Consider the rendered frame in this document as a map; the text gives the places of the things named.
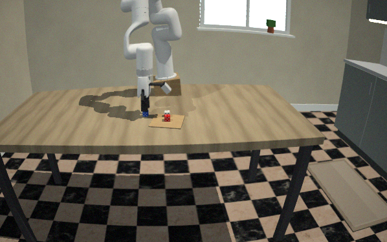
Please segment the brown mat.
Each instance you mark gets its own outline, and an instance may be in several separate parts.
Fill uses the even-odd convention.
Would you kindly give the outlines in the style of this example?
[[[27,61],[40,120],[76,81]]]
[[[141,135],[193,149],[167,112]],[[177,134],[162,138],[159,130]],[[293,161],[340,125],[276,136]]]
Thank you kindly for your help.
[[[184,117],[185,115],[170,115],[170,122],[165,122],[164,114],[155,114],[149,127],[181,129]]]

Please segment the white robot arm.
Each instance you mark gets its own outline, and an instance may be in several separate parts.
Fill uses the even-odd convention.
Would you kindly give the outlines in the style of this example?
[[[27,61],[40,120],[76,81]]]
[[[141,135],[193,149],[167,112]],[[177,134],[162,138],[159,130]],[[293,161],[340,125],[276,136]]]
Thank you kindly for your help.
[[[179,40],[182,36],[177,11],[174,8],[162,8],[161,0],[121,0],[121,10],[131,12],[132,24],[124,35],[124,57],[136,59],[137,75],[153,74],[153,46],[150,43],[129,44],[133,31],[149,23],[160,25],[151,31],[155,47],[157,64],[156,80],[169,80],[177,76],[173,73],[171,46],[168,41]],[[168,25],[162,25],[168,24]]]

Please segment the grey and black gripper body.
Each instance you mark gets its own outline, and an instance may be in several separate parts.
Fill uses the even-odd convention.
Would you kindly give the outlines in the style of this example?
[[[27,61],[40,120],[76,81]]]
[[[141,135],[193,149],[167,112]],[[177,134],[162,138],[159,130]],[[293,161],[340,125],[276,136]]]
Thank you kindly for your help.
[[[151,86],[149,84],[151,83],[151,76],[138,76],[138,82],[137,82],[137,97],[140,98],[142,89],[144,89],[144,96],[146,98],[149,96],[150,91],[151,91]]]

